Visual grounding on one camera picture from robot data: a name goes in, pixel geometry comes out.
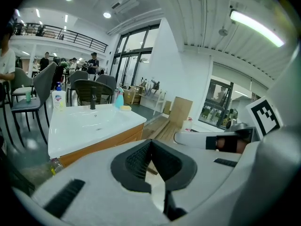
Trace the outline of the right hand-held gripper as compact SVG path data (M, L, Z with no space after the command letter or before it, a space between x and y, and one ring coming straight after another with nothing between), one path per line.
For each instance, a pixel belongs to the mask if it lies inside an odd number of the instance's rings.
M301 47L298 46L284 72L266 96L251 103L242 114L259 139L281 127L301 130Z

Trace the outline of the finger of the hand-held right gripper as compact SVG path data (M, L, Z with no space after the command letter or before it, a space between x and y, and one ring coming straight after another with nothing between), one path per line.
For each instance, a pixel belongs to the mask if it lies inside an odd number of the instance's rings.
M220 150L236 153L238 134L236 132L176 132L174 141L178 144L206 150Z

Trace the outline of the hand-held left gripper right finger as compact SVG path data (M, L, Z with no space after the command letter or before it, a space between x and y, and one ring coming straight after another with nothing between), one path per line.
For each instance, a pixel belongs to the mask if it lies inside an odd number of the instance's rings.
M294 225L301 208L301 129L283 127L249 144L235 166L221 152L177 153L151 144L176 168L166 181L165 219L180 226Z

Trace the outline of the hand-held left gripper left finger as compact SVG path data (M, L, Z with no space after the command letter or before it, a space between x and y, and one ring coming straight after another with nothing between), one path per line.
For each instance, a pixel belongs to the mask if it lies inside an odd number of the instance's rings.
M149 193L125 189L111 173L111 162L138 145L127 143L88 154L44 182L32 199L44 207L72 179L85 182L62 216L76 226L159 226L167 217L154 205Z

